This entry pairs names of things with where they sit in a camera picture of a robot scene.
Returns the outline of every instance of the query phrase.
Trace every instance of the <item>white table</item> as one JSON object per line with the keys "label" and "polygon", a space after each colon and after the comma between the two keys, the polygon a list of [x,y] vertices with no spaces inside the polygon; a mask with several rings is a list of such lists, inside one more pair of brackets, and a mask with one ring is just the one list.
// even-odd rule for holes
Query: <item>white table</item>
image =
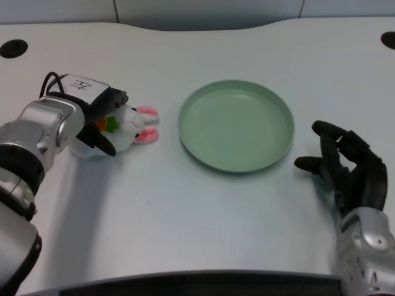
{"label": "white table", "polygon": [[[116,158],[64,152],[36,196],[41,256],[19,293],[137,274],[261,269],[331,274],[331,196],[294,159],[320,155],[315,120],[354,130],[383,158],[385,212],[395,229],[395,51],[380,36],[395,18],[297,19],[238,31],[163,32],[112,23],[3,25],[0,119],[37,99],[45,75],[75,73],[128,92],[160,112],[160,139]],[[293,148],[253,175],[204,168],[182,148],[177,114],[218,80],[262,84],[289,105]]]}

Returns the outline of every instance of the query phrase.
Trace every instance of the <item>green plastic plate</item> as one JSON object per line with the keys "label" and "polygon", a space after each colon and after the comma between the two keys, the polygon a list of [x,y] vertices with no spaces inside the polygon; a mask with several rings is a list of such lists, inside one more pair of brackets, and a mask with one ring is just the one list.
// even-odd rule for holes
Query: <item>green plastic plate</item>
{"label": "green plastic plate", "polygon": [[288,106],[271,90],[247,81],[226,80],[195,91],[178,116],[184,146],[218,170],[246,173],[284,156],[293,142]]}

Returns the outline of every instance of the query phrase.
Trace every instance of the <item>silver robotic arm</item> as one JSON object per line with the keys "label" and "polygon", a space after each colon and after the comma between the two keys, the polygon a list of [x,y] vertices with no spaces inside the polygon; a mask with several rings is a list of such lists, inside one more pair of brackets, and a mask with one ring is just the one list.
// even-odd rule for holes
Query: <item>silver robotic arm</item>
{"label": "silver robotic arm", "polygon": [[[51,76],[55,80],[44,95]],[[41,238],[29,221],[55,156],[75,138],[115,155],[93,122],[127,100],[125,92],[107,84],[50,73],[40,99],[0,127],[0,295],[15,295],[39,257]]]}
{"label": "silver robotic arm", "polygon": [[[342,219],[336,263],[345,294],[395,295],[395,241],[382,212],[386,166],[353,131],[324,121],[316,121],[312,128],[320,136],[322,157],[299,157],[295,165],[320,175],[335,192]],[[340,164],[339,152],[356,163],[351,172]]]}

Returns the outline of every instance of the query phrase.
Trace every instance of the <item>black cable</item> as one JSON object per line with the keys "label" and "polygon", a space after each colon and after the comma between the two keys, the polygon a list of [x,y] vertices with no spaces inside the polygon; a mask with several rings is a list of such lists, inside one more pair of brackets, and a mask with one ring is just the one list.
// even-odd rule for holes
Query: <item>black cable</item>
{"label": "black cable", "polygon": [[43,85],[41,87],[41,91],[39,92],[39,99],[41,99],[44,96],[44,92],[45,92],[45,87],[47,86],[48,80],[50,79],[51,76],[55,77],[56,83],[59,86],[59,91],[61,94],[64,94],[64,89],[63,89],[63,85],[62,82],[60,80],[60,77],[58,74],[56,74],[55,72],[49,72],[47,74],[47,76],[45,76]]}

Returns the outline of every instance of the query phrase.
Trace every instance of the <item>stuffed bunny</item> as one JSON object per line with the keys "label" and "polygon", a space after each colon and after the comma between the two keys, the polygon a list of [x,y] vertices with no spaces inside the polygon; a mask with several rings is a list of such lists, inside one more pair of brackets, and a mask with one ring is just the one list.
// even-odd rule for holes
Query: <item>stuffed bunny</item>
{"label": "stuffed bunny", "polygon": [[[114,145],[117,153],[124,151],[135,143],[154,142],[158,137],[156,128],[147,128],[147,124],[158,121],[158,111],[152,107],[133,108],[129,105],[121,105],[112,113],[95,122],[101,134]],[[106,155],[102,150],[90,148],[79,139],[75,139],[69,149],[78,157],[91,157],[93,155]]]}

